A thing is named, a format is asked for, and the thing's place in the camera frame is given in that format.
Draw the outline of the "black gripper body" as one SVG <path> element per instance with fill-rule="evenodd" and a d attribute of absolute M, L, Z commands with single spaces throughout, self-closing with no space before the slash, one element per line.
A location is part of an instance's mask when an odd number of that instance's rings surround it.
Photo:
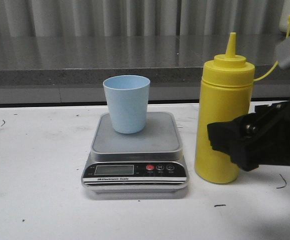
<path fill-rule="evenodd" d="M 290 98 L 257 105 L 253 113 L 207 125 L 213 150 L 230 156 L 244 171 L 260 165 L 290 166 Z"/>

